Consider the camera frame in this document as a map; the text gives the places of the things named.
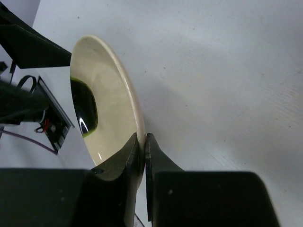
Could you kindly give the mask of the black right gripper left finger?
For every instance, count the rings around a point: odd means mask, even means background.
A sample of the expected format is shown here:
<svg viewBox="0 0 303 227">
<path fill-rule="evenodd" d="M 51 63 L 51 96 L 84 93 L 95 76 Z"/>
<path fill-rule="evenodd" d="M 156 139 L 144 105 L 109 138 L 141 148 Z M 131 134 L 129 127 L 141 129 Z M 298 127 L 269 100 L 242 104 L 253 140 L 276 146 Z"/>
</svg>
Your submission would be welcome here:
<svg viewBox="0 0 303 227">
<path fill-rule="evenodd" d="M 107 226 L 132 227 L 139 181 L 140 147 L 134 133 L 109 159 L 92 169 L 100 180 L 95 188 L 97 209 Z"/>
</svg>

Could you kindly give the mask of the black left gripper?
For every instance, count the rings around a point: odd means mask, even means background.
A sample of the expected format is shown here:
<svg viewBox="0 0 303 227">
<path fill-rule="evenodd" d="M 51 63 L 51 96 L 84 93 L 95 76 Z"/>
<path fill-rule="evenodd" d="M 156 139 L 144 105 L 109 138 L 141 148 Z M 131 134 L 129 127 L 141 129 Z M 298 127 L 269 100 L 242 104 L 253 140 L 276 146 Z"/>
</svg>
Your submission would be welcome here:
<svg viewBox="0 0 303 227">
<path fill-rule="evenodd" d="M 71 53 L 0 4 L 0 44 L 21 69 L 70 66 Z"/>
</svg>

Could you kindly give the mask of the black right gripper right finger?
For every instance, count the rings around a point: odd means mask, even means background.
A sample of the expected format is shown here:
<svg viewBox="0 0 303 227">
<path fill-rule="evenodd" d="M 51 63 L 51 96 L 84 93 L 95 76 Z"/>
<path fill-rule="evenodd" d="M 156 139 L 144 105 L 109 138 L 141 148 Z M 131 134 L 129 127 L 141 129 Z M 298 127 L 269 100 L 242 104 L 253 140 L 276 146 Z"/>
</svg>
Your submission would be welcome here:
<svg viewBox="0 0 303 227">
<path fill-rule="evenodd" d="M 146 135 L 145 141 L 145 176 L 146 176 L 146 200 L 148 221 L 153 221 L 153 209 L 155 208 L 155 184 L 156 174 L 160 172 L 183 172 L 160 148 L 152 133 Z"/>
</svg>

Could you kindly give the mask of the cream round plate black mark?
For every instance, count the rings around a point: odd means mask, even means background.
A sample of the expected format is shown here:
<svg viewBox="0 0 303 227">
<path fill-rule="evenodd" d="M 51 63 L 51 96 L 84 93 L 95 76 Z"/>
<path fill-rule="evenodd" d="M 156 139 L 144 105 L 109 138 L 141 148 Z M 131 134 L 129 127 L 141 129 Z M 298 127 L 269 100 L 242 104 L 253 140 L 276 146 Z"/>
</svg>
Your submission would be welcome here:
<svg viewBox="0 0 303 227">
<path fill-rule="evenodd" d="M 117 153 L 136 133 L 141 183 L 146 140 L 143 113 L 118 56 L 104 40 L 85 35 L 73 48 L 70 77 L 78 125 L 95 165 Z"/>
</svg>

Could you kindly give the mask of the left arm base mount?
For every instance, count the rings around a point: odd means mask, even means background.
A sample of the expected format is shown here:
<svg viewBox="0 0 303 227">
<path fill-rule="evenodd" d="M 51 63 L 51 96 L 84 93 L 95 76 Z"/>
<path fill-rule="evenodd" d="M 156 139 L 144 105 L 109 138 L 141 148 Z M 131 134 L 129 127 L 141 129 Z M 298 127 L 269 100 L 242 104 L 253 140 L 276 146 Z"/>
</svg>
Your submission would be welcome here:
<svg viewBox="0 0 303 227">
<path fill-rule="evenodd" d="M 52 148 L 47 149 L 57 155 L 69 129 L 73 128 L 74 125 L 41 77 L 35 78 L 26 75 L 19 81 L 17 87 L 21 88 L 29 79 L 32 79 L 33 81 L 29 92 L 34 95 L 42 95 L 45 97 L 46 109 L 33 114 L 23 114 L 19 117 L 18 121 L 38 123 L 39 127 L 34 129 L 34 132 L 45 134 L 52 145 Z"/>
</svg>

